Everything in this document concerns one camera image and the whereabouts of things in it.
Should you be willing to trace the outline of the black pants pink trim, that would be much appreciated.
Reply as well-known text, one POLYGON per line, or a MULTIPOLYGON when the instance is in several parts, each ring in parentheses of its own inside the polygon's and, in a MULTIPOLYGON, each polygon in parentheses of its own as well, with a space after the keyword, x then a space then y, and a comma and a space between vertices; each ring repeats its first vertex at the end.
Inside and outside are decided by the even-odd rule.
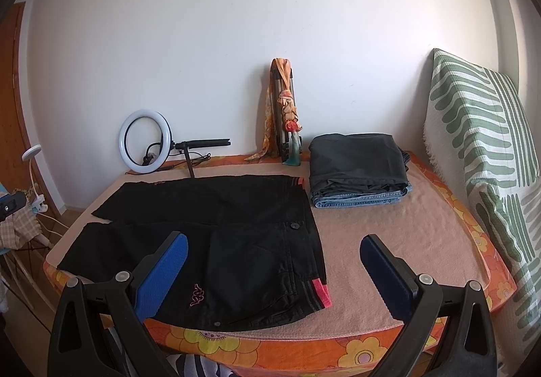
POLYGON ((156 318, 248 331, 328 308, 322 244, 301 178, 243 175, 128 182, 94 212, 59 267, 98 283, 133 270, 174 231, 188 253, 156 318))

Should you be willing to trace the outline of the folded dark pants stack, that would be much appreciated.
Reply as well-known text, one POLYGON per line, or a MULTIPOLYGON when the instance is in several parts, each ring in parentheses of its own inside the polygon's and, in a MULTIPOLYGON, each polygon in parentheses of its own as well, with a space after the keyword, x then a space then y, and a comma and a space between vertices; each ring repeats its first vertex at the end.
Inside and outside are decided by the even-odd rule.
POLYGON ((318 209, 393 204, 412 190, 410 155, 389 134, 323 134, 310 151, 310 195, 318 209))

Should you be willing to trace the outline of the peach bed blanket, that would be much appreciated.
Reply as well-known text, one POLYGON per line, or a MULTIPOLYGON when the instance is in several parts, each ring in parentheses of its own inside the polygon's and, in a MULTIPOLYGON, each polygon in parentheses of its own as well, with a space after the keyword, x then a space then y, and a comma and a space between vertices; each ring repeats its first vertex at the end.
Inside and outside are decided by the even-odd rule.
POLYGON ((359 259, 375 234, 441 284, 489 283, 477 223, 419 165, 391 205, 317 209, 308 168, 226 165, 125 176, 66 231, 46 259, 53 284, 133 270, 174 231, 189 253, 156 319, 263 341, 345 338, 397 326, 359 259))

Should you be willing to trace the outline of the green striped white pillow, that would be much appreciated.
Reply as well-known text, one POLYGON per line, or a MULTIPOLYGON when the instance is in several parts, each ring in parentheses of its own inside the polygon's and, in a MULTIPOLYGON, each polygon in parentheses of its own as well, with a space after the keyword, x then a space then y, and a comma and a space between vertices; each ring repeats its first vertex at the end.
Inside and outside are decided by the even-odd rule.
POLYGON ((509 76, 434 49, 424 130, 432 166, 517 286, 496 330, 519 365, 540 337, 540 165, 518 92, 509 76))

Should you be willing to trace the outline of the orange patterned scarf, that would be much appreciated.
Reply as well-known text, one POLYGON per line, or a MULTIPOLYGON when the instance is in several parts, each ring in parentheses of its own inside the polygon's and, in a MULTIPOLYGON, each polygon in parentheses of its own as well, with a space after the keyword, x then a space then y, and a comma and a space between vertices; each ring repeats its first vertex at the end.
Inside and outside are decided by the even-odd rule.
POLYGON ((258 152, 247 162, 263 157, 279 157, 284 165, 301 165, 303 129, 293 91, 293 73, 288 58, 274 58, 269 67, 269 85, 265 93, 264 134, 258 152))

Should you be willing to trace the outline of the wooden door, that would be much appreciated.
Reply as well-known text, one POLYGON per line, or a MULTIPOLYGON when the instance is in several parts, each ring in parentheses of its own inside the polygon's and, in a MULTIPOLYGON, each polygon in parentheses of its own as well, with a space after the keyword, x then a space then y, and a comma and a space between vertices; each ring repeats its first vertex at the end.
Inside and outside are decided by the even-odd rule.
POLYGON ((46 188, 38 164, 21 160, 30 147, 19 86, 19 44, 25 5, 16 3, 1 21, 1 183, 9 191, 31 189, 32 169, 39 193, 49 205, 47 215, 59 219, 61 214, 46 188))

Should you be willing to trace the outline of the small white desk lamp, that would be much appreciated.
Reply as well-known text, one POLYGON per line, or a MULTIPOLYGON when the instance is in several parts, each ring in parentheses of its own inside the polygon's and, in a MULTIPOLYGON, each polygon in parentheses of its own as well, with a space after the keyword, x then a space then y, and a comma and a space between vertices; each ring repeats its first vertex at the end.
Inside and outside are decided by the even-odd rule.
MULTIPOLYGON (((29 173, 30 183, 31 183, 31 192, 33 193, 33 198, 32 200, 30 200, 30 209, 37 216, 37 220, 43 229, 45 229, 49 234, 53 234, 62 238, 62 234, 55 232, 53 230, 49 230, 49 228, 47 228, 39 220, 39 218, 45 218, 47 220, 53 221, 56 224, 61 225, 64 228, 66 227, 64 223, 57 220, 54 216, 49 216, 46 214, 46 212, 49 210, 49 205, 46 203, 45 195, 38 194, 38 191, 37 191, 37 184, 36 184, 36 180, 34 178, 33 169, 32 169, 32 159, 35 159, 35 157, 39 153, 41 153, 41 151, 42 151, 41 145, 37 144, 34 146, 30 146, 30 148, 27 149, 21 156, 21 159, 23 162, 28 162, 28 173, 29 173)), ((54 244, 44 234, 38 235, 36 239, 48 249, 52 249, 54 246, 54 244)))

